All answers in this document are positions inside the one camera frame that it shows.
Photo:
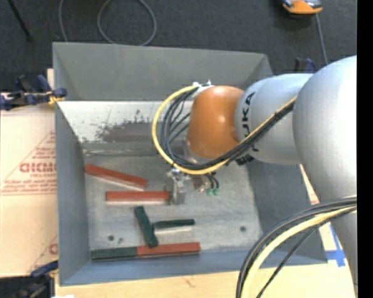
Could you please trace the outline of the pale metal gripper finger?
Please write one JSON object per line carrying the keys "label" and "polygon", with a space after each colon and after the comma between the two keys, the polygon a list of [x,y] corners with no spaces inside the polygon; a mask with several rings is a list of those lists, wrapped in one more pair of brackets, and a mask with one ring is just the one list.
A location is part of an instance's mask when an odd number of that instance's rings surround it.
{"label": "pale metal gripper finger", "polygon": [[177,204],[184,204],[187,195],[187,187],[184,179],[180,179],[177,182],[177,189]]}
{"label": "pale metal gripper finger", "polygon": [[172,168],[167,173],[167,189],[169,193],[169,204],[175,204],[177,201],[177,189],[178,189],[178,170]]}

